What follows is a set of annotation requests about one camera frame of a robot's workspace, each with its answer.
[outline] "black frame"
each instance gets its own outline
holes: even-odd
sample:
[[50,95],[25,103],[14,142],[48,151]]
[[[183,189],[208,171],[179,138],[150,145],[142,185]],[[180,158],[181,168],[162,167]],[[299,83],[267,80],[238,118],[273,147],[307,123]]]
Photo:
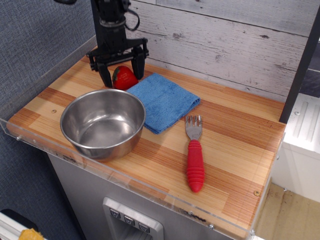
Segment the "black frame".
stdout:
[[296,99],[298,97],[302,82],[305,78],[306,72],[308,70],[311,58],[316,50],[318,41],[320,38],[320,7],[315,16],[313,26],[310,31],[309,38],[306,42],[298,69],[295,73],[289,94],[286,98],[284,108],[282,110],[279,121],[281,123],[287,124],[289,117],[291,115],[292,109],[294,108]]

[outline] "white shiplap wall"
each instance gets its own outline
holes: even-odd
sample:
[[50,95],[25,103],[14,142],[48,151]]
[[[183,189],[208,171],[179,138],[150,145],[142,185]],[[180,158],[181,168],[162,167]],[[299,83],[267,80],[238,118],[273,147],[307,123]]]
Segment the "white shiplap wall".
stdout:
[[[284,102],[319,0],[132,0],[146,62]],[[126,15],[128,25],[137,19]]]

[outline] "gray fabric wall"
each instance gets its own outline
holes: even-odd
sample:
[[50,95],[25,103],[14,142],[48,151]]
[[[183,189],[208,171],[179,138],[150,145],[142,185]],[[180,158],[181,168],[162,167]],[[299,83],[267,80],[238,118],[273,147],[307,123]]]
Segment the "gray fabric wall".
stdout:
[[[2,0],[0,19],[0,118],[8,120],[93,48],[95,31],[90,0]],[[1,130],[2,209],[36,223],[49,240],[80,239],[44,153]]]

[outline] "bowl rim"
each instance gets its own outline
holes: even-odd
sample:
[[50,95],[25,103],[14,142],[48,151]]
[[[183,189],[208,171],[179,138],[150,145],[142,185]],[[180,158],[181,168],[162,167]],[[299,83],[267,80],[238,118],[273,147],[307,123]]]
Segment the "bowl rim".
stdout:
[[[103,93],[103,92],[118,92],[118,93],[121,93],[121,94],[126,94],[132,98],[134,98],[135,100],[137,100],[141,106],[142,106],[142,109],[143,109],[143,113],[144,113],[144,116],[143,116],[143,121],[141,123],[141,125],[139,126],[139,128],[134,132],[134,134],[132,134],[130,137],[126,138],[125,140],[119,142],[119,143],[116,143],[116,144],[113,144],[113,145],[109,145],[109,146],[86,146],[86,145],[82,145],[74,140],[72,140],[70,137],[68,137],[68,135],[65,133],[64,129],[63,129],[63,126],[62,126],[62,122],[63,122],[63,119],[66,115],[66,113],[68,112],[68,110],[76,103],[78,102],[80,99],[83,99],[89,95],[92,95],[92,94],[97,94],[97,93]],[[64,111],[62,112],[62,115],[61,115],[61,118],[60,118],[60,129],[61,129],[61,132],[62,134],[64,135],[64,137],[69,141],[71,142],[73,145],[77,146],[77,147],[80,147],[80,148],[85,148],[85,149],[92,149],[92,150],[102,150],[102,149],[109,149],[109,148],[114,148],[116,146],[119,146],[121,144],[123,144],[124,142],[127,142],[129,141],[130,139],[132,139],[133,137],[135,137],[139,132],[140,130],[142,130],[142,128],[144,127],[144,124],[146,122],[146,108],[145,108],[145,105],[143,104],[143,102],[135,95],[133,95],[132,93],[130,92],[127,92],[127,91],[124,91],[124,90],[119,90],[119,89],[100,89],[100,90],[94,90],[94,91],[90,91],[90,92],[87,92],[83,95],[80,95],[78,96],[76,99],[74,99],[72,102],[70,102],[66,108],[64,109]]]

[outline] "fork tines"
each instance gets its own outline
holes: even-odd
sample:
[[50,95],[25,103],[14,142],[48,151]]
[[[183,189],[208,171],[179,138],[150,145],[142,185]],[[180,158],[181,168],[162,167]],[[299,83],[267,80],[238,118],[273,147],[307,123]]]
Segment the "fork tines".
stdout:
[[202,119],[201,116],[199,115],[198,118],[195,115],[194,117],[191,116],[185,116],[185,125],[188,126],[201,126],[202,125]]

